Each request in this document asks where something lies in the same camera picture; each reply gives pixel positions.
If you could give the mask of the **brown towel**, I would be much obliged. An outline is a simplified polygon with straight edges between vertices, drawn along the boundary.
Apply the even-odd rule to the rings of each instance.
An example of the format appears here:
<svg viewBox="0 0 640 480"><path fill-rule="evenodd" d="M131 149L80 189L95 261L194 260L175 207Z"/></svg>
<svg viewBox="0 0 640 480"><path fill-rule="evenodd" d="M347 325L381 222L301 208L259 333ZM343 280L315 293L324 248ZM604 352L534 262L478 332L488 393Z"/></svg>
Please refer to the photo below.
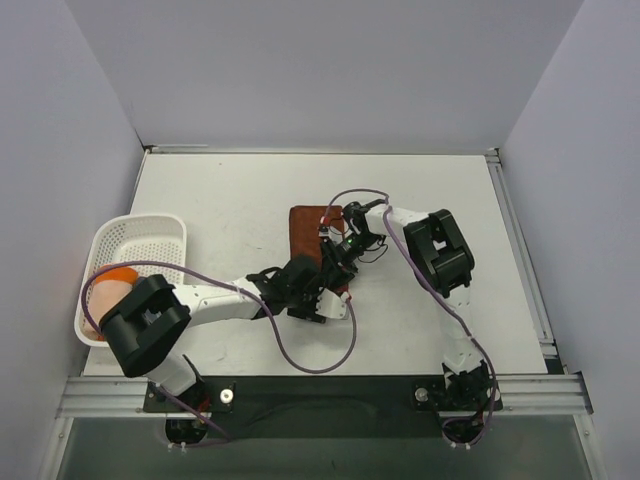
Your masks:
<svg viewBox="0 0 640 480"><path fill-rule="evenodd" d="M341 206L298 205L289 211L289 265L292 265L307 291L325 289L321 275L320 244L326 238L318 235L322 217L331 221L328 239L338 243L347 237Z"/></svg>

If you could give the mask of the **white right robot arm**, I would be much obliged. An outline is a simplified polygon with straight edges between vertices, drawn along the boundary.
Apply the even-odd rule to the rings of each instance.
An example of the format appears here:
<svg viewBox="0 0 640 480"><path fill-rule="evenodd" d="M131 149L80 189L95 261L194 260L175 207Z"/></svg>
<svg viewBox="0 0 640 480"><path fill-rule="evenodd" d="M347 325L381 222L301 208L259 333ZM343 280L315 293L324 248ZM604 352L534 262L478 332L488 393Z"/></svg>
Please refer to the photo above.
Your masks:
<svg viewBox="0 0 640 480"><path fill-rule="evenodd" d="M458 410L468 408L492 387L493 375L491 360L475 338L471 322L475 259L452 213L394 208L379 199L348 204L341 221L348 234L337 243L329 238L330 214L320 219L323 264L340 267L352 278L357 257L378 241L392 240L419 285L440 306L445 401Z"/></svg>

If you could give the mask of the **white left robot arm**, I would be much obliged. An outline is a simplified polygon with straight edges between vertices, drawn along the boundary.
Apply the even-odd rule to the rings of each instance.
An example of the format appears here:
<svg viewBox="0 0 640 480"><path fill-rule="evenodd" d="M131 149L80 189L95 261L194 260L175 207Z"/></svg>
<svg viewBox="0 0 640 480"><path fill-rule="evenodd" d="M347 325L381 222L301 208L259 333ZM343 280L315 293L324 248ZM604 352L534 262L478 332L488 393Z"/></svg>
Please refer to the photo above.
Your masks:
<svg viewBox="0 0 640 480"><path fill-rule="evenodd" d="M195 409L202 399L196 369L176 347L193 326L222 320L255 320L284 309L313 315L323 283L320 269L301 255L221 285L173 285L161 274L142 280L108 272L98 277L87 307L123 373L145 377L166 391L177 410Z"/></svg>

